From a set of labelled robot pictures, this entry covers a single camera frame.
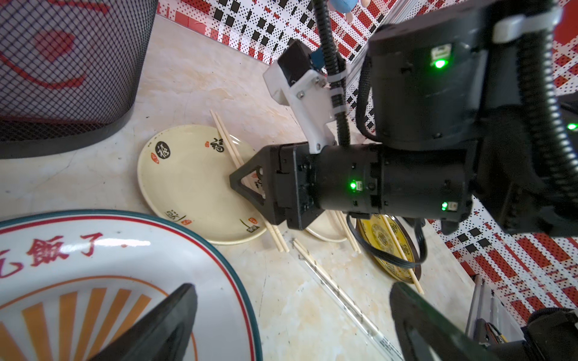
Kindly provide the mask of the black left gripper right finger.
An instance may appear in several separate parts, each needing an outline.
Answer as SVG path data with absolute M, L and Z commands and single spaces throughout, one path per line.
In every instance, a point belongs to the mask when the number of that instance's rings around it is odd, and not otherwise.
M 405 360 L 496 360 L 497 357 L 466 335 L 408 284 L 395 283 L 390 293 L 391 314 Z

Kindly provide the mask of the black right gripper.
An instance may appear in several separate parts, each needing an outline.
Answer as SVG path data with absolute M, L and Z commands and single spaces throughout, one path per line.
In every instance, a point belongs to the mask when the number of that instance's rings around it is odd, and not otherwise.
M 305 230 L 323 213 L 315 203 L 314 160 L 306 143 L 272 148 L 272 205 L 276 224 L 286 222 L 292 230 Z M 256 202 L 256 199 L 265 199 L 265 193 L 258 185 L 258 171 L 250 171 L 241 178 L 231 174 L 229 181 L 233 192 L 251 204 L 263 223 L 268 224 L 261 204 Z

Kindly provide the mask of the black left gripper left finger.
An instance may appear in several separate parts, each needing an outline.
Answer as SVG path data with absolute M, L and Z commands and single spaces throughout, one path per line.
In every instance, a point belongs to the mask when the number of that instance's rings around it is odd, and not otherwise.
M 183 360 L 197 314 L 193 284 L 182 284 L 93 360 Z

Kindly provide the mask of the bare wooden chopsticks pair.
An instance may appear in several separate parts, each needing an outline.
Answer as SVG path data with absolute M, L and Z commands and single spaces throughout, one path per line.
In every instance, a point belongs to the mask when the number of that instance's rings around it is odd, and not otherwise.
M 387 227 L 387 229 L 391 235 L 392 241 L 394 242 L 396 248 L 398 249 L 398 251 L 401 255 L 401 258 L 405 261 L 408 261 L 408 259 L 406 258 L 406 254 L 403 252 L 403 248 L 401 247 L 400 242 L 397 239 L 397 235 L 395 234 L 394 230 L 391 228 L 391 225 L 388 221 L 388 217 L 385 215 L 380 215 L 380 217 L 382 218 L 383 222 L 385 223 L 385 225 L 386 225 L 386 227 Z M 414 284 L 415 288 L 417 289 L 418 293 L 420 293 L 421 295 L 424 295 L 425 294 L 424 289 L 421 286 L 418 278 L 416 277 L 415 272 L 414 272 L 414 268 L 412 266 L 409 267 L 408 272 L 410 274 L 410 277 L 412 278 L 413 284 Z

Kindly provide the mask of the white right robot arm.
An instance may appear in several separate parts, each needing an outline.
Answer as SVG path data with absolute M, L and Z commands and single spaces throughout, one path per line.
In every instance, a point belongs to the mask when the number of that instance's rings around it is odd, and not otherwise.
M 264 147 L 230 186 L 271 223 L 304 230 L 325 211 L 436 219 L 453 233 L 474 200 L 506 233 L 577 234 L 577 136 L 552 79 L 554 1 L 468 1 L 368 41 L 352 144 L 346 70 L 328 6 L 313 4 L 324 66 L 294 41 L 265 72 L 306 136 Z

